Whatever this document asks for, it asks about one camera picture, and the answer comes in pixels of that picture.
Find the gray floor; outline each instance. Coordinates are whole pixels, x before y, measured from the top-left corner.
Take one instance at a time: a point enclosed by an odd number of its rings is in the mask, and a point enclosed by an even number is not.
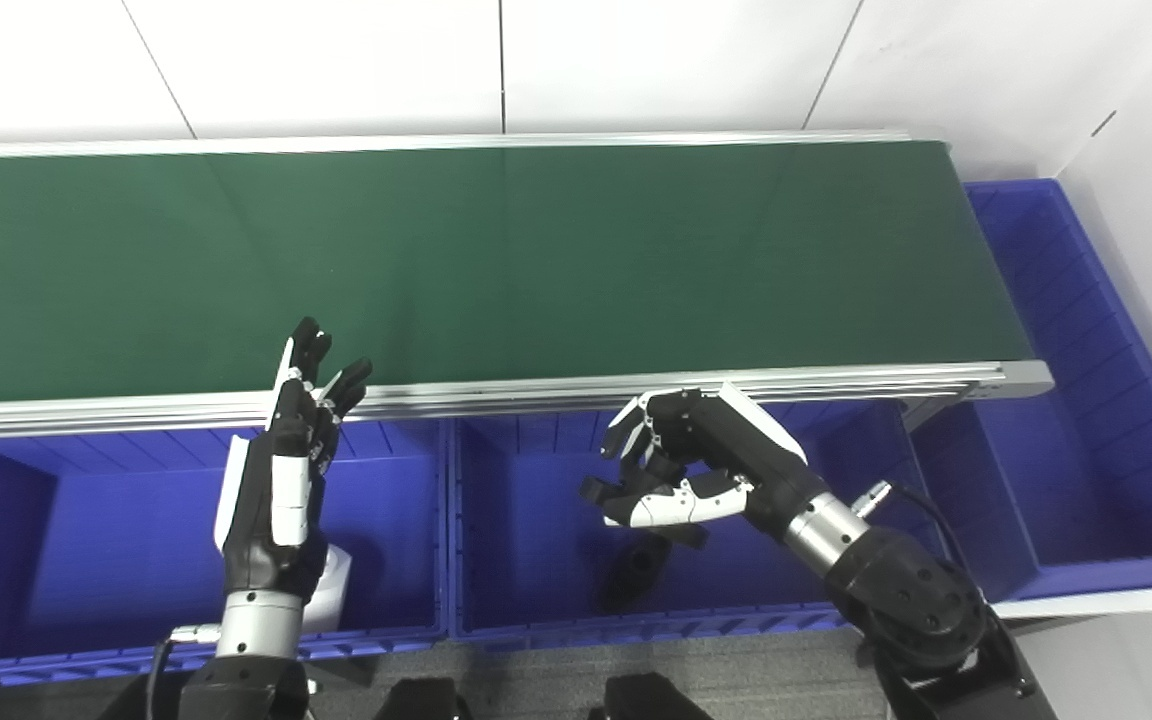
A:
[[[477,720],[584,720],[608,676],[657,670],[717,720],[882,720],[872,670],[855,666],[851,630],[484,653],[444,643],[426,652],[326,664],[319,720],[370,720],[400,679],[450,676]],[[96,719],[127,680],[5,688],[0,719]]]

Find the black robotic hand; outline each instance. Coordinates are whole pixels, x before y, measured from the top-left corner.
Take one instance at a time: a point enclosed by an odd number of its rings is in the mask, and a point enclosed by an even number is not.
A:
[[[305,605],[328,555],[319,530],[324,475],[339,425],[366,395],[369,359],[357,359],[320,389],[319,364],[332,336],[301,320],[280,361],[270,420],[251,441],[234,438],[215,543],[225,561],[225,613],[215,657],[180,694],[182,720],[302,720],[305,667],[297,657]]]
[[[901,530],[865,523],[808,468],[803,447],[735,387],[635,397],[605,433],[602,455],[617,448],[620,482],[586,478],[581,487],[605,524],[699,546],[695,523],[744,515],[812,568],[842,616],[873,643],[901,720],[1054,717],[967,571]],[[696,461],[708,470],[685,477]],[[662,556],[653,543],[644,547]]]
[[[233,492],[237,484],[237,495],[232,510],[225,500],[218,509],[218,524],[229,520],[221,547],[227,594],[276,591],[308,602],[314,593],[328,552],[319,530],[324,475],[340,422],[366,395],[371,374],[371,361],[357,359],[314,391],[331,347],[314,319],[301,320],[279,364],[268,424],[232,448],[225,486]]]

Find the blue plastic bin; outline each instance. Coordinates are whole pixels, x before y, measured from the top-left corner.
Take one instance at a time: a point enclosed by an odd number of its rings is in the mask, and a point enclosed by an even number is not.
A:
[[[340,632],[306,659],[445,635],[445,420],[344,425],[323,528],[353,555]],[[211,528],[233,430],[0,439],[0,682],[147,668],[174,626],[218,621]],[[252,430],[238,430],[251,437]],[[183,646],[191,669],[211,646]]]
[[[923,487],[893,402],[805,402],[773,414],[804,445],[838,495],[881,478]],[[599,615],[598,591],[617,551],[641,530],[606,528],[581,502],[585,475],[614,478],[596,446],[612,414],[506,416],[456,426],[453,637],[508,650],[772,632],[841,624],[812,571],[743,518],[708,524],[702,551],[676,547],[657,588],[624,615]],[[943,552],[910,507],[876,515]]]
[[[1055,391],[914,433],[992,600],[1152,588],[1152,359],[1055,181],[968,195]]]

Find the silver cylinder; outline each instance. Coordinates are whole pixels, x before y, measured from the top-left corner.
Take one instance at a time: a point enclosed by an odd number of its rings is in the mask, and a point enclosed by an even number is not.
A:
[[[846,502],[832,493],[812,498],[808,510],[790,520],[785,544],[818,575],[828,573],[842,553],[869,530]]]
[[[225,598],[215,657],[267,655],[296,659],[305,604],[285,592],[238,591]]]

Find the black object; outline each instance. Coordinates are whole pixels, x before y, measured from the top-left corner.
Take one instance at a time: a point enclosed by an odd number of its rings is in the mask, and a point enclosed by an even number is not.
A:
[[[607,582],[596,598],[596,607],[604,615],[617,614],[639,600],[654,586],[669,560],[672,541],[654,533],[636,535],[635,541],[617,553]]]
[[[604,685],[602,707],[591,720],[713,720],[658,673],[621,675]]]
[[[964,666],[911,683],[889,655],[874,670],[900,720],[1056,720],[1025,657],[1002,621],[986,608],[986,630]]]
[[[856,539],[824,583],[842,616],[909,679],[960,666],[986,629],[986,602],[972,581],[889,528]]]
[[[145,677],[145,720],[154,720],[154,705],[159,694],[159,677],[168,666],[168,655],[172,655],[174,642],[170,638],[159,641],[154,645],[154,661],[150,662],[150,674]]]
[[[473,720],[452,679],[400,680],[376,720]]]
[[[285,657],[214,657],[180,691],[180,717],[305,720],[305,666]]]

